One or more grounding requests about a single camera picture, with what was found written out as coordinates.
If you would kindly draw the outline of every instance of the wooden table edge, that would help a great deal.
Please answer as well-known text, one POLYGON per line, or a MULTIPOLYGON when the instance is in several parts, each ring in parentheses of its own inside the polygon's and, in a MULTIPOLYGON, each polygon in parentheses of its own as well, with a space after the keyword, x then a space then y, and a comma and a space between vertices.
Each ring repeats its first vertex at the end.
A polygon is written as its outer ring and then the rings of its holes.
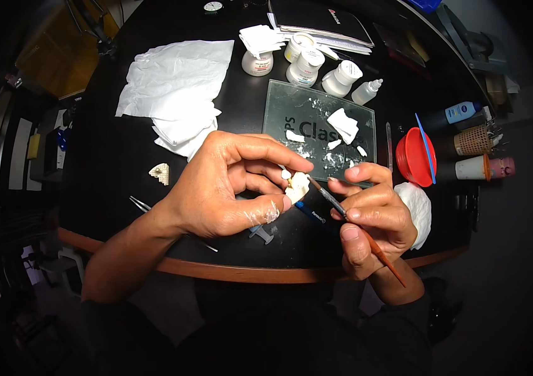
MULTIPOLYGON (((75 232, 58 228, 58 237, 61 241, 81 248, 88 252, 96 252, 104 243, 77 234, 75 232)), ((412 268, 440 262, 467 251, 468 246, 455 248, 428 256, 406 260, 412 268)), ((212 279, 228 282, 246 283, 314 283, 348 279, 342 268, 316 268, 316 269, 272 269, 234 267, 228 265, 204 264, 202 262, 186 261, 165 257, 156 270, 170 274, 185 275, 187 277, 212 279)))

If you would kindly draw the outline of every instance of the hand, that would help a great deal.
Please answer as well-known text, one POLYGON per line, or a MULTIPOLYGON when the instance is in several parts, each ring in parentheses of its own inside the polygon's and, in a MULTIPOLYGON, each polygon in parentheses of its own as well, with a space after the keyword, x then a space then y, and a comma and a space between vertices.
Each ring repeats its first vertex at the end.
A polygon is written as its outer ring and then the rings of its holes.
POLYGON ((180 233, 200 237, 224 237, 270 223, 292 206, 277 164, 302 172, 313 169, 268 135, 211 132, 171 192, 150 212, 161 213, 155 216, 168 218, 180 233), (262 196, 236 200, 246 189, 262 196))
MULTIPOLYGON (((329 189, 346 197, 341 202, 352 223, 340 229, 344 256, 342 265, 357 280, 363 280, 381 269, 383 264, 371 253, 371 247, 360 225, 380 246, 387 259, 394 262, 409 249, 417 238, 417 229, 411 213, 402 202, 391 183, 390 169, 375 163, 361 163, 344 172, 348 182, 372 182, 371 188, 348 184, 338 179, 328 181, 329 189)), ((335 209, 331 216, 343 220, 335 209)))

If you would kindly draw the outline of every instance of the paintbrush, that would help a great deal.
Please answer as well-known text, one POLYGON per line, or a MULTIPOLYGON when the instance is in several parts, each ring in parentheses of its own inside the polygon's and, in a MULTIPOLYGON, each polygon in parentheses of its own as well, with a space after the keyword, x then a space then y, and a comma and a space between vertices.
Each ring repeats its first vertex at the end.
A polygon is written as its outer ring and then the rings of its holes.
MULTIPOLYGON (((333 205, 333 207, 338 211, 338 213, 346 219, 346 222, 352 223, 351 221, 348 220, 348 217, 346 217, 346 210, 344 210, 342 205, 340 205, 340 203, 335 199, 335 197, 331 195, 330 192, 327 192, 324 188, 322 188, 321 185, 319 185, 316 182, 316 180, 313 179, 312 177, 309 176, 308 180, 316 187, 316 189, 323 195, 323 197, 333 205)), ((360 226, 359 228, 363 231, 363 233, 369 240, 369 245, 371 246, 371 252, 375 253, 379 261, 381 261, 383 265, 388 267, 391 273, 398 279, 398 281, 402 283, 404 287, 406 287, 404 280, 402 279, 400 274, 398 274, 398 272, 396 271, 396 268, 394 268, 394 265, 391 264, 390 260, 388 260, 385 254, 383 254, 383 251, 381 250, 379 245, 377 245, 375 240, 373 240, 373 238, 369 235, 367 231, 365 231, 365 229, 363 229, 360 226)))

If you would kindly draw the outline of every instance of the pink cup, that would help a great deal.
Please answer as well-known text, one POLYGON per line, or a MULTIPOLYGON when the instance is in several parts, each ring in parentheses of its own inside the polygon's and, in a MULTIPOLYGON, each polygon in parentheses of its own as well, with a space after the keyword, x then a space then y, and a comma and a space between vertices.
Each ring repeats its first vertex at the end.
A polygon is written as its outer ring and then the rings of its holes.
POLYGON ((513 158, 496 158, 490 160, 490 175, 492 179, 515 175, 515 162, 513 158))

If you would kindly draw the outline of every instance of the glass mixing slab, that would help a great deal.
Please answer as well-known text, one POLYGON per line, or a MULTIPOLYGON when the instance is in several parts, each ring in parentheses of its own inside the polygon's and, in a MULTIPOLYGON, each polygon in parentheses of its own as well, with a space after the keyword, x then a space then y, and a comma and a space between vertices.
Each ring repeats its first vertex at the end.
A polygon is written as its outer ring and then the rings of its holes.
MULTIPOLYGON (((315 89, 269 80, 262 132, 313 162, 315 169, 310 176, 315 180, 325 182, 329 176, 345 180, 344 171, 352 164, 377 163, 375 111, 315 89), (327 118, 340 108, 346 116, 358 121, 359 132, 350 145, 342 141, 329 150, 327 144, 341 137, 327 118), (288 140, 285 136, 288 129, 304 136, 306 142, 288 140), (356 148, 359 145, 367 156, 359 153, 356 148)), ((359 185, 371 186, 368 182, 359 185)))

